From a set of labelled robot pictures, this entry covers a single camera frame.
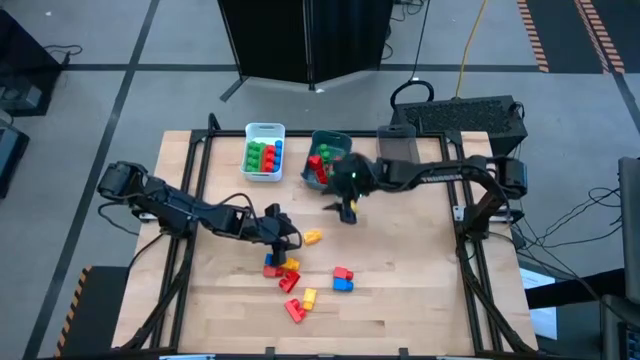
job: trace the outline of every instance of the black metal frame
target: black metal frame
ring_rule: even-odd
[[[371,131],[361,131],[361,130],[352,130],[352,131],[341,131],[342,133],[350,136],[350,137],[364,137],[364,138],[375,138],[377,137],[377,133],[375,130],[371,130]],[[312,130],[287,130],[286,131],[286,136],[287,137],[311,137],[311,134],[313,133]],[[182,178],[182,185],[181,185],[181,190],[183,191],[187,191],[189,188],[189,184],[191,182],[191,173],[194,167],[194,162],[195,162],[195,153],[196,153],[196,148],[199,145],[200,142],[204,141],[204,153],[202,155],[201,158],[201,163],[200,163],[200,173],[198,176],[198,184],[197,184],[197,190],[196,190],[196,197],[198,199],[202,198],[202,195],[204,193],[204,187],[205,187],[205,182],[207,179],[207,171],[208,171],[208,165],[209,165],[209,160],[210,160],[210,156],[211,156],[211,147],[212,147],[212,143],[213,143],[213,139],[215,137],[244,137],[245,133],[243,130],[221,130],[220,126],[218,124],[218,122],[216,121],[215,117],[213,116],[213,114],[211,114],[209,116],[209,129],[207,130],[193,130],[191,133],[191,138],[190,138],[190,142],[189,142],[189,150],[187,152],[187,161],[185,164],[185,172],[183,174],[183,178]],[[438,141],[440,142],[440,150],[442,152],[442,160],[443,161],[447,161],[450,160],[450,155],[449,155],[449,147],[448,147],[448,138],[444,133],[431,133],[431,134],[419,134],[417,135],[418,138],[433,138],[433,139],[438,139]],[[454,147],[455,147],[455,151],[456,151],[456,156],[457,158],[463,158],[464,157],[464,151],[462,149],[462,145],[461,144],[456,144],[454,143]],[[469,185],[468,182],[463,182],[463,190],[464,190],[464,197],[465,197],[465,202],[467,205],[470,205],[473,203],[473,195],[471,193],[471,187]],[[467,251],[466,251],[466,247],[465,247],[465,243],[466,243],[466,236],[462,231],[462,227],[460,226],[459,223],[457,223],[454,219],[453,216],[453,206],[456,206],[458,204],[458,198],[457,198],[457,194],[456,194],[456,189],[455,189],[455,184],[452,182],[448,182],[447,183],[447,193],[449,196],[449,202],[450,202],[450,210],[451,210],[451,219],[452,219],[452,224],[454,226],[455,229],[455,236],[456,236],[456,246],[459,248],[459,254],[460,256],[464,256],[464,257],[468,257]],[[195,246],[195,239],[196,239],[196,235],[194,232],[194,235],[192,237],[190,237],[189,239],[186,239],[186,246],[187,246],[187,250],[185,251],[185,254],[193,254],[193,248]],[[167,261],[165,264],[165,272],[163,275],[163,282],[162,282],[162,289],[161,289],[161,293],[160,293],[160,298],[162,298],[165,294],[166,294],[166,290],[169,287],[169,284],[171,283],[171,278],[173,277],[173,273],[175,271],[175,263],[176,263],[176,254],[177,254],[177,250],[178,250],[178,246],[179,246],[179,240],[178,239],[171,239],[171,245],[169,247],[169,252],[167,255]],[[490,280],[489,280],[489,273],[487,270],[487,265],[486,265],[486,258],[484,255],[484,250],[482,247],[482,242],[475,242],[474,243],[474,247],[475,247],[475,258],[477,261],[477,266],[478,266],[478,270],[479,270],[479,275],[480,275],[480,281],[482,284],[482,287],[485,291],[485,293],[487,294],[487,296],[489,296],[489,298],[491,300],[493,300],[492,297],[492,291],[491,291],[491,285],[490,285]],[[192,257],[189,256],[185,256],[185,259],[183,261],[189,261],[191,262]],[[463,266],[464,263],[462,261],[459,261],[460,263],[460,269],[461,271],[464,271]],[[176,307],[175,307],[175,316],[174,316],[174,321],[172,324],[172,329],[171,329],[171,337],[170,337],[170,342],[169,342],[169,346],[171,348],[178,348],[179,345],[179,341],[180,341],[180,333],[181,333],[181,328],[182,328],[182,320],[183,320],[183,315],[184,315],[184,308],[185,308],[185,300],[186,300],[186,294],[187,294],[187,289],[188,289],[188,284],[189,284],[189,276],[190,276],[190,272],[187,273],[187,279],[183,284],[183,287],[180,289],[180,292],[178,293],[178,300],[176,302]],[[473,342],[473,348],[474,348],[474,353],[475,356],[478,357],[489,357],[489,358],[500,358],[500,359],[510,359],[510,358],[519,358],[519,359],[527,359],[527,358],[541,358],[538,357],[539,355],[537,354],[523,354],[523,353],[508,353],[508,352],[504,352],[503,351],[503,347],[502,347],[502,341],[501,341],[501,335],[496,327],[496,324],[490,319],[488,318],[488,323],[489,323],[489,333],[491,336],[491,342],[493,345],[493,350],[485,350],[484,346],[482,344],[482,334],[481,334],[481,330],[480,330],[480,325],[479,325],[479,319],[478,319],[478,312],[477,312],[477,307],[476,307],[476,299],[475,299],[475,295],[473,294],[472,289],[470,288],[469,285],[467,285],[466,283],[464,283],[464,294],[465,294],[465,301],[466,301],[466,305],[467,305],[467,313],[468,313],[468,319],[469,319],[469,327],[471,330],[471,337],[472,337],[472,342]],[[153,333],[153,337],[152,337],[152,341],[150,344],[151,348],[154,347],[159,347],[160,346],[160,334],[162,333],[162,327],[163,327],[163,321],[160,321]],[[320,356],[310,356],[310,355],[275,355],[275,349],[272,347],[268,347],[265,349],[265,354],[260,355],[260,354],[216,354],[216,358],[218,359],[311,359],[311,358],[320,358]],[[332,357],[333,359],[436,359],[436,357],[434,356],[410,356],[408,349],[406,348],[400,348],[398,349],[398,355],[397,356],[340,356],[340,355],[335,355]]]

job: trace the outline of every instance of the wooden tabletop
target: wooden tabletop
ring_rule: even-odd
[[[188,140],[189,132],[166,132],[160,149],[155,175],[175,187],[181,182]],[[442,160],[437,140],[417,139],[417,143],[421,162]],[[336,213],[322,211],[333,198],[308,189],[300,178],[309,138],[285,140],[284,176],[278,183],[243,178],[239,170],[243,146],[244,138],[214,139],[204,200],[216,203],[244,192],[259,216],[277,202],[301,232],[320,229],[324,239],[288,252],[301,263],[301,279],[291,294],[285,294],[277,279],[262,276],[269,247],[220,238],[201,228],[180,352],[264,353],[265,347],[273,346],[278,354],[393,355],[400,347],[412,355],[473,354],[445,184],[399,194],[374,193],[358,203],[358,224],[346,225]],[[485,133],[463,133],[463,146],[467,156],[491,154]],[[376,140],[354,138],[353,151],[375,158]],[[464,204],[460,184],[457,189]],[[472,190],[476,200],[484,193],[477,184]],[[245,205],[242,199],[235,204]],[[491,231],[510,235],[506,225],[492,224]],[[156,224],[143,225],[137,250],[157,233]],[[157,303],[168,244],[167,237],[154,245],[131,271],[114,346],[126,342]],[[497,307],[523,340],[537,348],[513,244],[492,237],[485,240],[484,249]],[[332,290],[335,266],[355,273],[352,293]],[[295,324],[284,302],[301,301],[307,287],[318,290],[316,305]],[[484,347],[491,349],[485,312],[477,303]],[[172,318],[170,308],[164,344]]]

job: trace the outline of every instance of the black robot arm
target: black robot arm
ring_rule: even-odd
[[[488,164],[495,168],[488,169]],[[420,184],[468,180],[482,185],[487,193],[477,204],[465,208],[463,226],[468,233],[486,233],[489,219],[508,199],[520,199],[527,193],[526,167],[506,157],[471,156],[424,164],[378,158],[373,163],[361,154],[352,153],[336,162],[333,170],[325,193],[337,195],[342,203],[327,209],[337,210],[340,219],[350,224],[357,222],[351,204],[374,191],[402,192]]]
[[[232,197],[246,197],[244,194],[233,195],[219,204],[207,204],[150,176],[140,164],[110,164],[98,184],[98,192],[106,199],[128,205],[134,215],[155,215],[161,230],[177,238],[190,236],[194,225],[200,223],[218,236],[270,245],[274,265],[284,264],[286,251],[301,246],[300,242],[288,240],[288,235],[300,234],[278,204],[266,208],[263,217],[257,217],[253,207],[225,204]]]

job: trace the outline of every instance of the small container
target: small container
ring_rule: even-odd
[[[244,174],[247,180],[251,181],[263,181],[263,182],[276,182],[282,179],[282,167],[284,166],[284,125],[276,123],[250,123],[245,128],[245,143],[242,153],[242,165],[240,171]],[[276,172],[247,172],[247,149],[249,143],[255,141],[257,143],[264,143],[266,145],[276,145],[276,141],[282,142],[282,153],[280,156],[280,167]]]
[[[345,157],[348,153],[351,152],[352,141],[351,138],[343,133],[335,132],[335,131],[326,131],[326,130],[316,130],[311,135],[311,148],[309,149],[309,155],[307,155],[307,159],[309,156],[320,155],[321,151],[319,146],[325,144],[327,145],[324,151],[329,152],[329,156],[331,159],[336,156]],[[324,190],[327,188],[327,185],[321,184],[318,182],[316,175],[313,173],[313,170],[309,168],[309,163],[305,161],[304,170],[300,173],[302,179],[312,189],[316,190]]]

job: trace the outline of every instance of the red lego brick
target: red lego brick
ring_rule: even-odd
[[[297,299],[291,299],[284,303],[284,308],[287,309],[296,324],[307,316],[307,312],[300,307],[300,302]]]
[[[322,158],[320,155],[309,156],[308,162],[311,170],[316,171],[318,169],[322,169]]]
[[[284,269],[279,267],[265,265],[262,269],[262,275],[264,275],[264,277],[281,277],[283,274]]]
[[[280,280],[278,286],[280,286],[284,292],[290,293],[293,287],[298,283],[298,280],[300,280],[300,275],[297,272],[287,271],[284,274],[284,279]]]
[[[261,172],[273,172],[273,167],[276,159],[276,147],[273,145],[267,145],[264,148],[262,154],[262,164],[260,165]]]
[[[321,170],[316,172],[316,178],[318,179],[318,182],[320,184],[324,184],[326,185],[329,182],[329,179],[327,178],[327,173],[324,172],[324,170]]]
[[[336,266],[335,270],[333,270],[333,277],[337,277],[340,279],[351,280],[353,279],[353,271],[349,271],[340,266]]]

